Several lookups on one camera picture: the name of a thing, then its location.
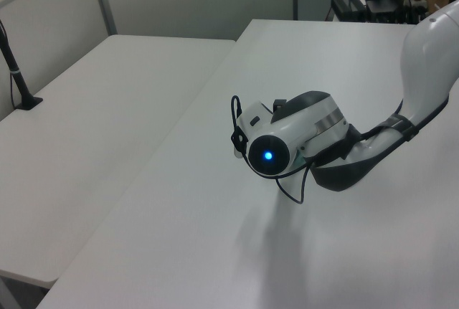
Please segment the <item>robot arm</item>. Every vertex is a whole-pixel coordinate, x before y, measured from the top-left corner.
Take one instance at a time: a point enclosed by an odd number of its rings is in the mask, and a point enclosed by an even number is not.
[[[448,103],[459,78],[459,1],[408,33],[400,62],[402,106],[369,133],[362,135],[349,125],[329,94],[307,92],[274,113],[255,103],[239,114],[233,121],[235,153],[269,179],[308,164],[320,186],[349,188]]]

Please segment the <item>white table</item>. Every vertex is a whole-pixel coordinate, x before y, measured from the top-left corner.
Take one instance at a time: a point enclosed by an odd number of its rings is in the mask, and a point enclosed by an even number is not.
[[[253,21],[39,308],[456,308],[458,87],[356,186],[311,176],[303,206],[230,142],[234,94],[323,90],[362,132],[385,120],[411,28]]]
[[[234,42],[109,37],[0,122],[0,275],[51,287]]]

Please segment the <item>black band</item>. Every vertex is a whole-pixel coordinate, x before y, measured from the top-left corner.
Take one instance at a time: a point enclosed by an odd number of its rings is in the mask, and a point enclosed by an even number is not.
[[[231,135],[231,141],[236,150],[245,155],[245,149],[249,140],[247,139],[247,136],[242,132],[241,127],[236,126],[235,131]]]
[[[392,114],[386,121],[383,121],[378,126],[393,128],[399,131],[406,142],[412,140],[413,137],[419,133],[419,128],[409,121],[408,118],[396,113]]]

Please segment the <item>black cable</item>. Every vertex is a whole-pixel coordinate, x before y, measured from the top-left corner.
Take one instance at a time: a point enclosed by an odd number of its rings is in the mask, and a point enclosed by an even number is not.
[[[289,199],[293,200],[295,203],[297,204],[302,204],[304,202],[304,186],[306,185],[306,177],[308,176],[308,172],[309,172],[309,167],[310,167],[310,164],[308,165],[308,167],[306,167],[306,170],[304,171],[304,174],[303,174],[303,180],[301,181],[301,199],[300,200],[297,200],[296,198],[293,198],[283,187],[282,185],[280,184],[279,180],[275,180],[276,184],[278,185],[279,189],[282,191],[282,193],[284,193]]]
[[[330,15],[330,12],[331,12],[331,5],[330,5],[330,9],[327,12],[327,15],[325,16],[325,20],[324,21],[328,20],[328,16]]]
[[[399,107],[397,107],[397,109],[395,110],[394,114],[399,114],[400,110],[402,109],[402,106],[403,106],[403,99],[402,99],[402,101],[400,101]],[[367,139],[377,135],[378,133],[381,132],[381,130],[383,128],[384,128],[383,126],[376,126],[376,127],[372,128],[370,131],[368,131],[366,133],[362,133],[361,134],[361,141],[366,141]]]
[[[412,5],[412,3],[411,3],[411,0],[408,0],[408,3],[410,4],[410,9],[412,9],[412,8],[413,8],[413,5]]]
[[[237,102],[237,116],[235,115],[235,101]],[[231,116],[232,116],[232,125],[236,129],[237,123],[236,118],[242,114],[241,101],[237,95],[234,95],[231,98]]]

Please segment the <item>floor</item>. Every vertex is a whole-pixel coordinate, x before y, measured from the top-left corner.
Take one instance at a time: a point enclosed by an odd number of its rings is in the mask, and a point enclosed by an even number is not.
[[[35,309],[48,289],[0,277],[0,309]]]

